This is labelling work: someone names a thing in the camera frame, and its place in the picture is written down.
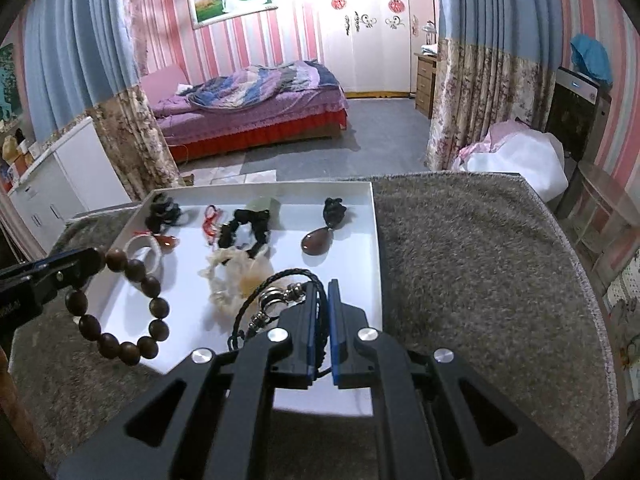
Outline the white bangle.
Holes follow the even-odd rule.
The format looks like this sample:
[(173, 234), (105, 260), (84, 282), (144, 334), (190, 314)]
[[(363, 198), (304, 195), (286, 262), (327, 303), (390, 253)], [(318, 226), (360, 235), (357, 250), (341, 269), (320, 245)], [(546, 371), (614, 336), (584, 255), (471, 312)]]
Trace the white bangle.
[(124, 247), (129, 259), (137, 259), (145, 266), (147, 274), (159, 280), (163, 276), (163, 252), (160, 243), (152, 234), (138, 234), (131, 237)]

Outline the white cabinet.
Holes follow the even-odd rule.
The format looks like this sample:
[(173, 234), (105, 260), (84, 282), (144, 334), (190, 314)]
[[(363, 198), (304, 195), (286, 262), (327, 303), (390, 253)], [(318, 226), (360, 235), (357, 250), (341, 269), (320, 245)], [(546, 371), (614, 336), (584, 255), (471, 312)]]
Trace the white cabinet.
[(90, 117), (43, 151), (9, 199), (45, 252), (71, 218), (130, 202)]

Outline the black hair claw clip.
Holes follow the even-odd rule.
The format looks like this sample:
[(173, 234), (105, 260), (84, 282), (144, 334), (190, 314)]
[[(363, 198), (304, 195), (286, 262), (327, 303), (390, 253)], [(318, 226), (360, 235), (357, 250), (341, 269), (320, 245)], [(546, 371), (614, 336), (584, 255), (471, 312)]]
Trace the black hair claw clip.
[(162, 234), (170, 226), (176, 226), (181, 216), (180, 206), (167, 194), (160, 193), (153, 197), (144, 223), (151, 233)]

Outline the left blue floral curtain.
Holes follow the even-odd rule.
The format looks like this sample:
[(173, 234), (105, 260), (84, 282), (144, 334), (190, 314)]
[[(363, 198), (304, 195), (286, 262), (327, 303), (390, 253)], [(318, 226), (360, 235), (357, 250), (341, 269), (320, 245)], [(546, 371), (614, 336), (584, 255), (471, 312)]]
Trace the left blue floral curtain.
[(141, 87), (124, 0), (30, 0), (23, 24), (37, 141), (50, 144), (89, 118), (130, 198), (182, 185)]

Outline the blue floral curtain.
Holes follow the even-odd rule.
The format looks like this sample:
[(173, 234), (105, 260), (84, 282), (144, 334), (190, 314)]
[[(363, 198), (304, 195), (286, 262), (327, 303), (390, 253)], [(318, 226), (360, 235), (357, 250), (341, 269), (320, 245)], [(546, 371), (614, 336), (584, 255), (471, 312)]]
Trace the blue floral curtain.
[(561, 0), (439, 0), (428, 169), (509, 119), (541, 127), (562, 58)]
[(124, 0), (30, 0), (23, 24), (37, 141), (50, 144), (89, 118), (130, 198), (182, 185), (141, 87)]

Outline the striped purple quilt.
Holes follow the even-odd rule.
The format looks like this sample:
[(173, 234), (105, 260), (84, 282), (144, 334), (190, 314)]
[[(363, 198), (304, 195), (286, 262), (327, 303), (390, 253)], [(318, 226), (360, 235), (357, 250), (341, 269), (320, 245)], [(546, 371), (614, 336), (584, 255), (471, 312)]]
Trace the striped purple quilt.
[(202, 110), (242, 110), (274, 99), (282, 93), (339, 89), (336, 77), (316, 60), (295, 61), (276, 67), (251, 65), (229, 76), (209, 79), (179, 93)]

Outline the white and pink bag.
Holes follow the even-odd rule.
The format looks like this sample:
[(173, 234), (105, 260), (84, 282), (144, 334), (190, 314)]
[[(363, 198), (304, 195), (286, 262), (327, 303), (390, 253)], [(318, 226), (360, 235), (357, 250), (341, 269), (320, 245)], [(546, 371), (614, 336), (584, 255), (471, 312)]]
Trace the white and pink bag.
[(548, 203), (568, 188), (564, 150), (548, 132), (507, 120), (488, 129), (480, 142), (462, 148), (452, 171), (519, 174)]

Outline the wooden desk with drawers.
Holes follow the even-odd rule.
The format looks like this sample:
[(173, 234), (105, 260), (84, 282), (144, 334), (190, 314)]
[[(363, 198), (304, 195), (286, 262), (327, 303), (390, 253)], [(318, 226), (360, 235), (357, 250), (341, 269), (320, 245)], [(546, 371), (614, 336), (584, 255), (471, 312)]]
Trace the wooden desk with drawers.
[(416, 55), (416, 108), (428, 119), (433, 117), (437, 58)]

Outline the wooden side table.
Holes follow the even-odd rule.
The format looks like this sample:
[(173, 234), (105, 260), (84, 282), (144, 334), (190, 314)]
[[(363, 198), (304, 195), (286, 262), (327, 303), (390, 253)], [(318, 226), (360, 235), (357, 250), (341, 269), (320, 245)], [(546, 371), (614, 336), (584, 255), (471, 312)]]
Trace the wooden side table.
[(592, 162), (578, 162), (554, 213), (592, 272), (620, 272), (639, 248), (639, 208)]

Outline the white wardrobe with decals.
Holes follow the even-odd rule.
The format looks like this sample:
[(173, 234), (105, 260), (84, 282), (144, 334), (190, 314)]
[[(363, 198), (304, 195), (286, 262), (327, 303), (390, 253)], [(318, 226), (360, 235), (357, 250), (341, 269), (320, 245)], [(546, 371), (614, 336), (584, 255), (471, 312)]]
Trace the white wardrobe with decals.
[(314, 0), (321, 62), (350, 94), (407, 94), (409, 0)]

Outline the table lamp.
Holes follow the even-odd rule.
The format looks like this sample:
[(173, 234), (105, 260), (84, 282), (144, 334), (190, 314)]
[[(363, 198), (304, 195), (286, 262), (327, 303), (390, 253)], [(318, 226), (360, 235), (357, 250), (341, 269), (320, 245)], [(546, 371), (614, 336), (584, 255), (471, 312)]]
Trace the table lamp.
[(437, 27), (434, 21), (427, 21), (422, 27), (422, 32), (425, 35), (424, 48), (435, 49), (437, 47)]

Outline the black appliance with panel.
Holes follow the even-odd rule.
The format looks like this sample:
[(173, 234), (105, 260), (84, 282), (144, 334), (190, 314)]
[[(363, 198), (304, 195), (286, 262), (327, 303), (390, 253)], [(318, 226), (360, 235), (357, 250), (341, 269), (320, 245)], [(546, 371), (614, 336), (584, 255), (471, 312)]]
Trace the black appliance with panel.
[(611, 97), (596, 82), (559, 67), (546, 130), (579, 162), (595, 162), (604, 136)]

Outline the right blue floral curtain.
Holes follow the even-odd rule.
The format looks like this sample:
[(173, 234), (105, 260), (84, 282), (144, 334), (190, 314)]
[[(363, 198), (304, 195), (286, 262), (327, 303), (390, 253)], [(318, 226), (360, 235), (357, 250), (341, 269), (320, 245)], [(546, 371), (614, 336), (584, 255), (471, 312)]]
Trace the right blue floral curtain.
[(562, 58), (561, 0), (439, 0), (428, 169), (509, 119), (541, 127)]

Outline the blue cloth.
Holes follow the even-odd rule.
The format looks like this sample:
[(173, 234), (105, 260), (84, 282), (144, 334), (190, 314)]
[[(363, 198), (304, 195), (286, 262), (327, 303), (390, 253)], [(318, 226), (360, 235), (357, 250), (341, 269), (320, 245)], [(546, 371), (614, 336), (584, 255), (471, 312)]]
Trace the blue cloth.
[(598, 40), (584, 34), (578, 34), (570, 40), (572, 63), (582, 73), (598, 84), (611, 87), (613, 76), (610, 59), (605, 47)]

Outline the green wall poster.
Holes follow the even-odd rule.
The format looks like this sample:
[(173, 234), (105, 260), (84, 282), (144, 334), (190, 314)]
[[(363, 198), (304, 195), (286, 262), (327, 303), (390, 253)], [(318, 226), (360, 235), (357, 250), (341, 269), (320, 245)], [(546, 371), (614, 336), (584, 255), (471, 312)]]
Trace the green wall poster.
[(0, 49), (0, 107), (4, 122), (12, 122), (22, 114), (15, 73), (14, 44), (6, 44)]

